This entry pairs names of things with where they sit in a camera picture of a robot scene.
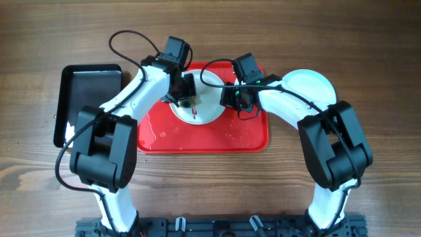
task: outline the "red tray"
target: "red tray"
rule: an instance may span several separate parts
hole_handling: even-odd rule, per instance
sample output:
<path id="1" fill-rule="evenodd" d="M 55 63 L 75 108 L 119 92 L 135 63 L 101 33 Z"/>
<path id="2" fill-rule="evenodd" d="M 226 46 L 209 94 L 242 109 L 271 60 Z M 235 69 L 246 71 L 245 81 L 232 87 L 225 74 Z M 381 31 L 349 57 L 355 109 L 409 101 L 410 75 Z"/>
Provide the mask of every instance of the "red tray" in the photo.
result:
<path id="1" fill-rule="evenodd" d="M 192 63 L 190 70 L 206 63 Z M 207 70 L 225 82 L 235 82 L 231 63 L 214 63 Z M 241 117 L 252 115 L 242 112 Z M 156 102 L 138 127 L 137 147 L 144 153 L 245 153 L 258 152 L 269 142 L 268 115 L 240 120 L 237 111 L 224 112 L 208 124 L 192 125 L 181 121 L 169 104 Z"/>

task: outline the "cable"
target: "cable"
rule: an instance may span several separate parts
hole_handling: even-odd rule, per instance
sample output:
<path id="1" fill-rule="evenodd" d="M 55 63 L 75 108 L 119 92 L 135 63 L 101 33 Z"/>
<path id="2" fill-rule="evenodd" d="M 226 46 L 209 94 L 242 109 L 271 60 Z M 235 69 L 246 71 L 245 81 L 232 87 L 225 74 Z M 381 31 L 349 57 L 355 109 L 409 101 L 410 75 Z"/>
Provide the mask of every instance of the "cable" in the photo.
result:
<path id="1" fill-rule="evenodd" d="M 349 149 L 348 149 L 345 141 L 343 140 L 341 134 L 339 133 L 339 130 L 337 129 L 337 127 L 334 124 L 334 122 L 323 113 L 323 110 L 321 110 L 319 107 L 317 107 L 313 102 L 310 102 L 309 100 L 305 99 L 303 96 L 301 96 L 301 95 L 299 95 L 299 94 L 297 94 L 295 92 L 292 92 L 292 91 L 289 91 L 289 90 L 283 88 L 282 85 L 277 85 L 277 86 L 258 86 L 258 85 L 241 85 L 240 84 L 240 85 L 233 85 L 233 86 L 227 86 L 227 85 L 220 86 L 220 85 L 214 85 L 214 84 L 207 83 L 207 82 L 205 82 L 203 80 L 203 72 L 205 71 L 205 69 L 209 65 L 211 65 L 213 63 L 216 63 L 216 62 L 231 62 L 232 63 L 232 61 L 233 60 L 231 60 L 231 59 L 216 59 L 216 60 L 213 60 L 213 61 L 207 63 L 202 68 L 202 71 L 200 72 L 200 80 L 202 81 L 203 84 L 205 84 L 207 86 L 210 86 L 210 87 L 214 87 L 214 88 L 251 88 L 251 89 L 259 89 L 259 90 L 279 90 L 281 92 L 288 93 L 288 94 L 296 97 L 297 99 L 300 99 L 301 101 L 303 101 L 304 103 L 306 103 L 307 105 L 309 105 L 311 108 L 313 108 L 316 111 L 318 111 L 319 114 L 323 117 L 323 119 L 326 120 L 326 122 L 328 123 L 329 127 L 332 129 L 332 131 L 334 132 L 334 134 L 336 134 L 339 142 L 341 143 L 341 145 L 342 145 L 342 147 L 343 147 L 343 149 L 345 151 L 345 154 L 348 157 L 349 162 L 351 163 L 352 170 L 355 173 L 355 176 L 357 177 L 357 184 L 352 185 L 352 186 L 348 186 L 344 190 L 342 190 L 343 194 L 341 196 L 341 201 L 339 202 L 338 210 L 335 213 L 334 219 L 332 220 L 332 222 L 325 229 L 326 230 L 325 232 L 331 230 L 334 227 L 334 225 L 336 223 L 336 220 L 339 218 L 339 215 L 342 212 L 342 209 L 344 208 L 345 199 L 348 196 L 348 191 L 351 190 L 351 189 L 358 188 L 361 185 L 361 177 L 360 177 L 359 171 L 357 169 L 357 166 L 355 165 L 354 159 L 351 156 L 351 152 L 349 151 Z"/>
<path id="2" fill-rule="evenodd" d="M 190 60 L 189 60 L 189 63 L 187 64 L 187 66 L 185 66 L 184 68 L 183 68 L 183 72 L 185 71 L 185 70 L 187 70 L 187 69 L 189 69 L 189 67 L 190 67 L 190 64 L 191 64 L 191 61 L 193 60 L 193 50 L 192 50 L 192 48 L 190 47 L 189 48 L 189 50 L 190 50 Z"/>
<path id="3" fill-rule="evenodd" d="M 141 79 L 141 81 L 140 81 L 140 83 L 139 83 L 139 85 L 137 85 L 136 86 L 136 88 L 132 91 L 132 92 L 130 92 L 120 103 L 118 103 L 114 108 L 112 108 L 111 110 L 109 110 L 109 111 L 107 111 L 106 113 L 104 113 L 103 115 L 101 115 L 101 116 L 99 116 L 99 117 L 97 117 L 97 118 L 95 118 L 95 119 L 93 119 L 93 120 L 91 120 L 90 122 L 88 122 L 87 124 L 85 124 L 85 126 L 83 126 L 83 127 L 81 127 L 78 131 L 76 131 L 75 133 L 74 133 L 74 135 L 73 135 L 73 137 L 71 137 L 68 141 L 66 141 L 66 143 L 64 144 L 64 146 L 63 146 L 63 148 L 60 150 L 60 153 L 59 153 L 59 155 L 57 156 L 57 160 L 56 160 L 56 163 L 55 163 L 55 176 L 56 176 L 56 178 L 57 178 L 57 180 L 60 182 L 60 184 L 61 185 L 63 185 L 64 187 L 66 187 L 66 188 L 68 188 L 68 189 L 70 189 L 70 190 L 74 190 L 74 191 L 81 191 L 81 192 L 92 192 L 92 193 L 94 193 L 94 194 L 97 194 L 98 196 L 99 196 L 99 198 L 100 198 L 100 200 L 102 201 L 102 203 L 103 203 L 103 206 L 104 206 L 104 210 L 105 210 L 105 214 L 106 214 L 106 216 L 107 216 L 107 219 L 108 219 L 108 222 L 110 223 L 110 225 L 111 225 L 111 228 L 112 228 L 112 231 L 114 232 L 114 235 L 115 236 L 121 236 L 121 234 L 117 231 L 117 229 L 116 229 L 116 227 L 114 226 L 114 223 L 113 223 L 113 221 L 112 221 L 112 218 L 111 218 L 111 214 L 110 214 L 110 211 L 109 211 L 109 208 L 108 208 L 108 205 L 107 205 L 107 201 L 105 200 L 105 195 L 104 194 L 102 194 L 100 191 L 98 191 L 98 190 L 92 190 L 92 189 L 89 189 L 89 188 L 79 188 L 79 187 L 74 187 L 74 186 L 71 186 L 71 185 L 69 185 L 69 184 L 67 184 L 62 178 L 61 178 L 61 175 L 60 175 L 60 162 L 61 162 L 61 159 L 62 159 L 62 157 L 63 157 L 63 155 L 64 155 L 64 153 L 65 153 L 65 151 L 68 149 L 68 147 L 69 147 L 69 145 L 78 137 L 78 136 L 80 136 L 80 134 L 82 134 L 86 129 L 88 129 L 90 126 L 93 126 L 94 124 L 96 124 L 97 122 L 99 122 L 99 121 L 101 121 L 101 120 L 103 120 L 103 119 L 105 119 L 105 118 L 107 118 L 109 115 L 111 115 L 113 112 L 115 112 L 117 109 L 119 109 L 119 108 L 121 108 L 122 106 L 123 106 L 123 104 L 125 104 L 125 102 L 127 102 L 127 100 L 129 100 L 141 87 L 142 87 L 142 85 L 145 83 L 145 79 L 146 79 L 146 77 L 145 77 L 145 75 L 146 75 L 146 72 L 145 72 L 145 69 L 143 69 L 143 67 L 139 64 L 139 63 L 137 63 L 136 61 L 134 61 L 133 59 L 131 59 L 131 58 L 129 58 L 129 57 L 127 57 L 127 56 L 125 56 L 125 55 L 123 55 L 123 54 L 121 54 L 121 53 L 119 53 L 118 51 L 116 51 L 113 47 L 112 47 L 112 39 L 115 37 L 115 36 L 117 36 L 117 35 L 119 35 L 119 34 L 121 34 L 121 33 L 133 33 L 133 34 L 137 34 L 137 35 L 139 35 L 139 36 L 141 36 L 141 37 L 143 37 L 143 38 L 145 38 L 154 48 L 155 48 L 155 50 L 159 53 L 159 50 L 158 50 L 158 48 L 157 48 L 157 46 L 155 46 L 155 44 L 148 38 L 148 37 L 146 37 L 146 36 L 144 36 L 143 34 L 141 34 L 141 33 L 139 33 L 139 32 L 135 32 L 135 31 L 133 31 L 133 30 L 121 30 L 121 31 L 119 31 L 119 32 L 116 32 L 116 33 L 114 33 L 111 37 L 110 37 L 110 40 L 109 40 L 109 47 L 110 47 L 110 49 L 111 49 L 111 51 L 113 51 L 115 54 L 117 54 L 118 56 L 120 56 L 120 57 L 122 57 L 123 59 L 126 59 L 127 61 L 129 61 L 129 62 L 131 62 L 131 63 L 133 63 L 134 65 L 136 65 L 139 69 L 140 69 L 140 71 L 142 71 L 142 79 Z"/>

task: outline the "wood grain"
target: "wood grain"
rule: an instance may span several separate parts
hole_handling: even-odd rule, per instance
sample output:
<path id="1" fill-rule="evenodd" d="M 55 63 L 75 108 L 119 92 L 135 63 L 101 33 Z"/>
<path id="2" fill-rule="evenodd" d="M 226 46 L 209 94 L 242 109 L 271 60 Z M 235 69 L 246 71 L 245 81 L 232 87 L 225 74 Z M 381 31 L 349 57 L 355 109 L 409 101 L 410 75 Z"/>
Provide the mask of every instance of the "wood grain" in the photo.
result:
<path id="1" fill-rule="evenodd" d="M 195 61 L 252 52 L 269 73 L 311 68 L 353 105 L 374 153 L 347 211 L 370 236 L 421 235 L 421 11 L 419 1 L 0 1 L 0 236 L 73 236 L 97 217 L 89 194 L 55 180 L 53 131 L 61 70 L 118 63 L 117 30 L 185 39 Z M 135 59 L 153 53 L 116 38 Z M 66 181 L 79 184 L 62 162 Z M 300 214 L 314 182 L 299 137 L 270 116 L 270 143 L 254 154 L 144 155 L 130 184 L 142 217 Z"/>

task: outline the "black tray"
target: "black tray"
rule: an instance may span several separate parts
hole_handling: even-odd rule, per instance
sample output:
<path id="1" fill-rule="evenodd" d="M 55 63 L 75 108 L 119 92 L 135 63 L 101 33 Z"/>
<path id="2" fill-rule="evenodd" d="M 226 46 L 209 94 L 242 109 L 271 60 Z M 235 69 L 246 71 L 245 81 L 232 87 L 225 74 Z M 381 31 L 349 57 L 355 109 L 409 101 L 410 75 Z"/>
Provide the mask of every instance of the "black tray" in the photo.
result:
<path id="1" fill-rule="evenodd" d="M 61 74 L 54 145 L 63 147 L 67 122 L 74 126 L 85 105 L 99 107 L 111 100 L 121 92 L 122 81 L 121 68 L 116 64 L 66 66 Z"/>

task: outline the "wooden floor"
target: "wooden floor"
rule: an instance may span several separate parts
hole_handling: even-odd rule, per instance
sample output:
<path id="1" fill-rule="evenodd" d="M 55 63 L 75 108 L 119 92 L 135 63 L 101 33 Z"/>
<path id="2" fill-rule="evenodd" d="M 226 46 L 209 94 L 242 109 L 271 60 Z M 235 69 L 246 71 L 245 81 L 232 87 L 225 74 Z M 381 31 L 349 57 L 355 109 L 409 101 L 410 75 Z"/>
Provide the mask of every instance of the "wooden floor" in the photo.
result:
<path id="1" fill-rule="evenodd" d="M 168 36 L 185 39 L 194 61 L 252 52 L 268 73 L 322 73 L 354 107 L 374 153 L 346 211 L 366 215 L 370 236 L 421 235 L 419 2 L 0 2 L 0 236 L 73 236 L 76 220 L 100 215 L 92 194 L 55 179 L 55 113 L 66 65 L 118 63 L 136 74 L 107 45 L 123 29 L 161 49 Z M 116 48 L 137 60 L 153 53 L 131 35 Z M 79 184 L 68 160 L 65 180 Z M 271 115 L 262 152 L 138 153 L 130 188 L 142 217 L 281 215 L 304 213 L 314 181 L 297 131 Z"/>

